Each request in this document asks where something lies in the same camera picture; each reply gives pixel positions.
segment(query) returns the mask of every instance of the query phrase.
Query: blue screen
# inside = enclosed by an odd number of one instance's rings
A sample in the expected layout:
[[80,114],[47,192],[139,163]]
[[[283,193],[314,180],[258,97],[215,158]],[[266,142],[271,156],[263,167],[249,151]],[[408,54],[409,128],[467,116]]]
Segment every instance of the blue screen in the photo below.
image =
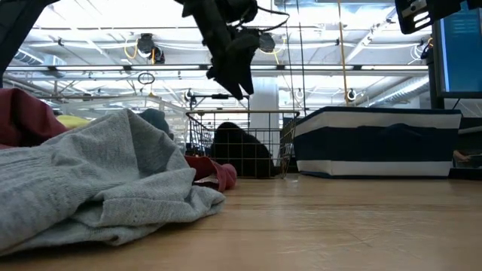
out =
[[441,20],[445,91],[482,92],[482,13],[462,10]]

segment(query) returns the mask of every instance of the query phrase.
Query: wooden floor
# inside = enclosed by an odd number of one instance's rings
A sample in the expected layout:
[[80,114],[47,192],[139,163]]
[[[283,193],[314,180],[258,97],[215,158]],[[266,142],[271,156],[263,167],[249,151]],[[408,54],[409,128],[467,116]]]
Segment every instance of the wooden floor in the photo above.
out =
[[194,224],[0,258],[0,270],[481,270],[482,182],[296,176],[226,194]]

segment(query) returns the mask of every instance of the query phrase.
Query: white stripe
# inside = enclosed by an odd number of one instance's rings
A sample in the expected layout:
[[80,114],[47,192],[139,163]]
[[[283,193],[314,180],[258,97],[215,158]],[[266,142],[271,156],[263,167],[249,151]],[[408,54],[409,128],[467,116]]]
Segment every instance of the white stripe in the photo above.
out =
[[348,162],[306,160],[297,161],[297,166],[300,171],[322,172],[332,176],[448,176],[452,162]]
[[458,129],[460,114],[393,114],[365,112],[323,112],[296,126],[296,136],[323,127],[356,128],[359,126],[387,127],[404,123],[413,127]]

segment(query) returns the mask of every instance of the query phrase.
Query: ceiling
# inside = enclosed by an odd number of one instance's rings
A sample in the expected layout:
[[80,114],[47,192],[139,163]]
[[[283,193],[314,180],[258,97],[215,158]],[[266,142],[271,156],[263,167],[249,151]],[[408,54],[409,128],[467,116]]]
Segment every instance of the ceiling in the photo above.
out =
[[[277,5],[280,0],[258,0],[264,8],[290,14],[287,27],[273,30],[277,41],[276,54],[257,51],[252,65],[341,65],[342,47],[338,27],[336,1],[300,1]],[[419,55],[431,34],[423,29],[412,35],[400,32],[393,1],[343,1],[343,55],[347,65],[423,65]],[[148,65],[150,60],[135,52],[135,41],[141,33],[152,33],[156,44],[166,56],[166,65],[210,64],[209,51],[202,46],[202,37],[192,17],[182,18],[182,6],[174,1],[156,0],[62,0],[47,7],[24,41],[21,50],[39,59],[56,57],[56,65]],[[274,26],[283,16],[259,12],[248,26],[261,29]],[[11,66],[25,65],[13,60]],[[12,84],[28,84],[32,92],[42,96],[45,90],[60,91],[60,95],[134,96],[152,92],[174,105],[186,106],[183,95],[192,92],[209,95],[225,93],[204,71],[155,71],[156,81],[143,86],[136,72],[70,71],[61,78],[40,72],[9,72]],[[348,73],[346,85],[365,99],[383,96],[383,92],[418,72]],[[293,91],[304,88],[306,107],[319,108],[344,103],[344,79],[340,72],[274,71],[277,77],[280,107],[296,101]],[[206,99],[198,108],[242,108],[236,101]]]

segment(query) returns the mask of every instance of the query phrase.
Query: metal wire cart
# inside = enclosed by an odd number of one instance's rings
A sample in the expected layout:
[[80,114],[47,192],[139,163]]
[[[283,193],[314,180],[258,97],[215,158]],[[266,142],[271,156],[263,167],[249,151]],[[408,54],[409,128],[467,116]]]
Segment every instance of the metal wire cart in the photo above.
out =
[[240,178],[286,176],[299,111],[214,110],[186,115],[187,154],[230,163]]

